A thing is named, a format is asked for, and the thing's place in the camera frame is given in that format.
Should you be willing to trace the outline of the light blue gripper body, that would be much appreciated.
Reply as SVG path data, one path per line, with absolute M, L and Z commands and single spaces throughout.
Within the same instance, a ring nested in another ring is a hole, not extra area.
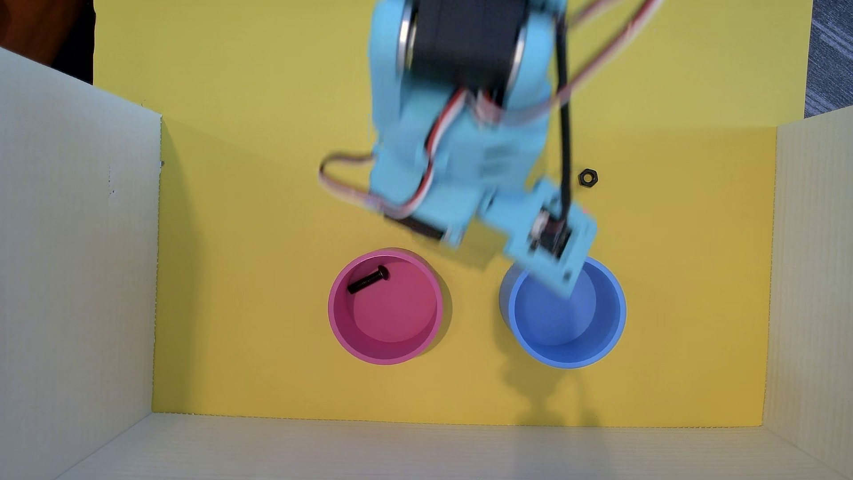
M 371 192 L 392 203 L 411 197 L 427 164 L 426 137 L 451 95 L 449 89 L 415 88 L 404 96 L 399 117 L 379 130 Z M 414 212 L 415 220 L 442 232 L 446 244 L 459 246 L 488 194 L 526 189 L 548 130 L 549 116 L 491 127 L 464 109 L 439 142 L 432 186 Z

